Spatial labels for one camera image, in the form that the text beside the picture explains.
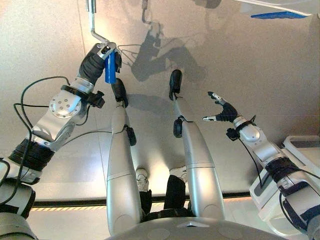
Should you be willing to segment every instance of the floor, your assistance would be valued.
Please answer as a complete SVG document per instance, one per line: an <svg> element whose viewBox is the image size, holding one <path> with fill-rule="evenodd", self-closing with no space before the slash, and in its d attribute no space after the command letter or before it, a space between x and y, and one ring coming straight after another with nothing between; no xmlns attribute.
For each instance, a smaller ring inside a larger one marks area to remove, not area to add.
<svg viewBox="0 0 320 240"><path fill-rule="evenodd" d="M163 207L163 202L153 203L151 212L160 211ZM258 217L258 210L250 197L225 199L224 207L227 221L273 233ZM102 240L110 236L106 206L33 208L28 223L39 239ZM301 234L286 238L308 239Z"/></svg>
<svg viewBox="0 0 320 240"><path fill-rule="evenodd" d="M257 177L245 149L225 135L229 123L202 122L219 113L207 91L215 91L280 144L289 135L319 133L320 21L252 19L232 0L97 0L96 31L117 43L129 107L137 137L134 167L149 172L154 195L166 190L169 169L184 164L182 139L172 134L175 120L168 98L173 69L183 72L181 94L188 100L216 164L224 193L247 192ZM2 0L0 9L0 157L26 135L12 108L31 82L49 76L72 80L85 54L97 42L90 35L84 0ZM47 104L64 81L33 86L26 104ZM88 122L72 136L110 130L116 104L111 87L103 109L91 109ZM27 110L36 123L45 109ZM34 185L37 200L105 198L111 136L83 136L55 154Z"/></svg>

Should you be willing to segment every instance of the robot leg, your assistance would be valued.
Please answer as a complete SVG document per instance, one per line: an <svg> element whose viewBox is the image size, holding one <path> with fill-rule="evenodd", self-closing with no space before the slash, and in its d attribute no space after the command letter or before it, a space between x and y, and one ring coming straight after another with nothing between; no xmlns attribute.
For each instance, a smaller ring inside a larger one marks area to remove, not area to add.
<svg viewBox="0 0 320 240"><path fill-rule="evenodd" d="M129 119L119 105L112 116L112 140L107 171L106 209L113 236L140 223L142 209L131 157Z"/></svg>

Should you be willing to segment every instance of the metal rod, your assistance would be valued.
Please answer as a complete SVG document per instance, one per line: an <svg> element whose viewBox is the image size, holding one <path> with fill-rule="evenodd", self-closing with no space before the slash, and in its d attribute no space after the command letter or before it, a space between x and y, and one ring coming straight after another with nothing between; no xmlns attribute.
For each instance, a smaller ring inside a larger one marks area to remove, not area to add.
<svg viewBox="0 0 320 240"><path fill-rule="evenodd" d="M97 12L96 10L96 0L86 0L85 1L85 10L89 12L89 26L90 26L90 31L91 34L94 38L98 39L104 44L108 44L110 41L103 36L99 35L95 31L95 13Z"/></svg>

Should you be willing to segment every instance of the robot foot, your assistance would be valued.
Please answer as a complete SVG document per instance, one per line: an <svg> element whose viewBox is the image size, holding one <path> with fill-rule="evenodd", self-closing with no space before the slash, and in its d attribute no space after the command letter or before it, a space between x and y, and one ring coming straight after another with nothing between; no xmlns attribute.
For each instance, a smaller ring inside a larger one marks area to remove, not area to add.
<svg viewBox="0 0 320 240"><path fill-rule="evenodd" d="M179 69L173 70L170 76L170 92L169 98L173 101L174 100L174 93L180 93L180 86L181 86L181 79L182 79L182 72Z"/></svg>
<svg viewBox="0 0 320 240"><path fill-rule="evenodd" d="M113 94L115 96L115 100L117 102L123 101L124 107L128 106L128 99L126 95L126 88L124 83L121 81L120 78L115 79L115 83L111 84Z"/></svg>

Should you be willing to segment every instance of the yellow light strip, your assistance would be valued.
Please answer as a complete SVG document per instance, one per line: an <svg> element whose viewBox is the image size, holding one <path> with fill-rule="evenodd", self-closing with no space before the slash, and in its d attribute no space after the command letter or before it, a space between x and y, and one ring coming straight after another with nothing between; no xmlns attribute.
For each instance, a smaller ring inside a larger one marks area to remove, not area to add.
<svg viewBox="0 0 320 240"><path fill-rule="evenodd" d="M54 212L54 211L88 211L102 210L107 206L70 206L70 207L33 207L30 212Z"/></svg>

